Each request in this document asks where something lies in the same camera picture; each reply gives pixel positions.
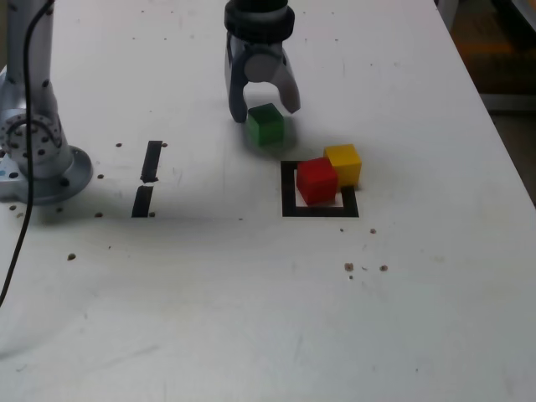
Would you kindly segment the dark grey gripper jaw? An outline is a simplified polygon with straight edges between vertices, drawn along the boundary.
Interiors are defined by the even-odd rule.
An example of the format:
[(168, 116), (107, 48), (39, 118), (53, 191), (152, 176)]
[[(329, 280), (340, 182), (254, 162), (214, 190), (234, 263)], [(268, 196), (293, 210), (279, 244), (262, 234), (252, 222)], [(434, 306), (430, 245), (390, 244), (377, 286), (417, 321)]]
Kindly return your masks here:
[(235, 36), (228, 36), (225, 54), (225, 82), (229, 111), (235, 122), (244, 123), (248, 113), (244, 97), (244, 88), (248, 84), (245, 75), (245, 63), (248, 59), (245, 43)]

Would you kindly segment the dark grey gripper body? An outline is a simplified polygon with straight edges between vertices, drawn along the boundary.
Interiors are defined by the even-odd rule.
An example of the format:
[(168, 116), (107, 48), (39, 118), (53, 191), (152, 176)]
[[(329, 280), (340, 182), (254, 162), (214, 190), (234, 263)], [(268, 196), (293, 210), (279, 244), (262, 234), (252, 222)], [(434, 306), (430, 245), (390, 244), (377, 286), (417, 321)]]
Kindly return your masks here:
[(235, 36), (229, 36), (227, 38), (227, 47), (230, 57), (239, 57), (246, 51), (256, 53), (274, 54), (276, 57), (283, 57), (285, 50), (282, 43), (278, 44), (255, 44), (245, 42)]

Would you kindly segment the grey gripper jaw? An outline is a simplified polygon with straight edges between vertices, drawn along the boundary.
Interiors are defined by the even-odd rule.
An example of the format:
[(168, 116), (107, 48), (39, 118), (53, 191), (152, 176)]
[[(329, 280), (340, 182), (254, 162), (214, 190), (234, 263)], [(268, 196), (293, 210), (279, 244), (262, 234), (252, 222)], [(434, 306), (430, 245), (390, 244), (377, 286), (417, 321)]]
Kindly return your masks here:
[(249, 82), (269, 83), (275, 86), (281, 104), (291, 114), (301, 109), (299, 89), (285, 50), (280, 54), (253, 54), (245, 64), (245, 75)]

